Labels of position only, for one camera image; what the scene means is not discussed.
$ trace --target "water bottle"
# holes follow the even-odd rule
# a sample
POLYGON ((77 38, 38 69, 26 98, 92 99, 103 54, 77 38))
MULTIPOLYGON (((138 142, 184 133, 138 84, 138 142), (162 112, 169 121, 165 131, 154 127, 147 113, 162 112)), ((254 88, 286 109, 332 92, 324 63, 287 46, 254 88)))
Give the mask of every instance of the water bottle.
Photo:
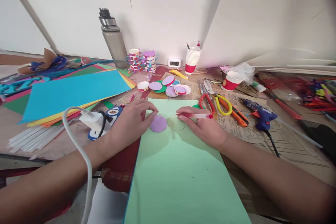
POLYGON ((130 67, 129 63, 125 61, 127 51, 124 39, 122 38, 123 35, 120 32, 120 28, 117 26, 116 19, 111 17, 108 9, 99 8, 99 20, 104 39, 110 50, 114 64, 117 68, 128 69, 130 67))

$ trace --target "white cable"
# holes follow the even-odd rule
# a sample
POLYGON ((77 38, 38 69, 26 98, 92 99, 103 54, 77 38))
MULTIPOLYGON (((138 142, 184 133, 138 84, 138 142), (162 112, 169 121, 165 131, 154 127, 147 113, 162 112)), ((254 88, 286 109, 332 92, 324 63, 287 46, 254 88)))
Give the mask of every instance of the white cable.
POLYGON ((67 131, 70 139, 72 140, 73 144, 77 147, 77 149, 79 150, 79 153, 81 153, 81 155, 83 156, 86 165, 87 165, 87 188, 86 188, 86 199, 85 199, 85 207, 84 207, 84 212, 83 212, 83 217, 82 217, 82 221, 80 222, 80 224, 87 224, 88 222, 88 218, 89 218, 89 214, 90 214, 90 210, 91 210, 91 185, 92 185, 92 165, 90 162, 89 157, 87 156, 87 154, 85 153, 85 151, 83 150, 83 148, 76 142, 73 134, 71 133, 70 130, 70 126, 68 124, 68 120, 67 120, 67 114, 69 112, 69 110, 71 109, 79 109, 81 111, 84 111, 84 109, 80 108, 80 107, 69 107, 67 108, 62 116, 62 120, 63 120, 63 124, 64 124, 64 128, 67 131))

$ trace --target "glue gun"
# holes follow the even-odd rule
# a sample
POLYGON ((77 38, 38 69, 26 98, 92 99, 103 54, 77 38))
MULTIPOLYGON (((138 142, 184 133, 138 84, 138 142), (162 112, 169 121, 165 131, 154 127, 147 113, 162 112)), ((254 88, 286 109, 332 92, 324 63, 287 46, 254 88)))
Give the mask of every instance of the glue gun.
POLYGON ((246 106, 250 110, 254 111, 254 112, 251 113, 251 115, 254 115, 257 118, 260 118, 258 123, 255 125, 257 130, 268 131, 271 128, 270 121, 276 119, 278 117, 277 114, 275 114, 273 112, 269 112, 267 109, 265 109, 259 103, 251 101, 249 99, 243 99, 241 97, 240 97, 240 99, 243 101, 244 106, 246 106))

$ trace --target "blue paper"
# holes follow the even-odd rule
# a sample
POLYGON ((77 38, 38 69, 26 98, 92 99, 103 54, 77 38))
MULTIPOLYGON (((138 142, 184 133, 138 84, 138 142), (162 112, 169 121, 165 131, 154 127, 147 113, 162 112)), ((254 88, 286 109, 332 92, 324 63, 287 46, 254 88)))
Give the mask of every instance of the blue paper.
POLYGON ((118 71, 92 73, 72 78, 36 83, 19 124, 36 121, 68 107, 117 95, 130 90, 118 71))

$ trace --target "charger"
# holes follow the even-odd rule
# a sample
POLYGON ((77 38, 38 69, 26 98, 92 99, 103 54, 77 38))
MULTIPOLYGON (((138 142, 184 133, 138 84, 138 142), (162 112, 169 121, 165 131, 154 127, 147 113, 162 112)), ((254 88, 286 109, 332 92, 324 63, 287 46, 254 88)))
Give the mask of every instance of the charger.
POLYGON ((88 110, 83 110, 80 112, 82 115, 79 120, 88 126, 92 131, 90 135, 93 138, 98 138, 99 135, 106 134, 107 131, 112 127, 112 123, 110 123, 102 113, 91 112, 88 110))

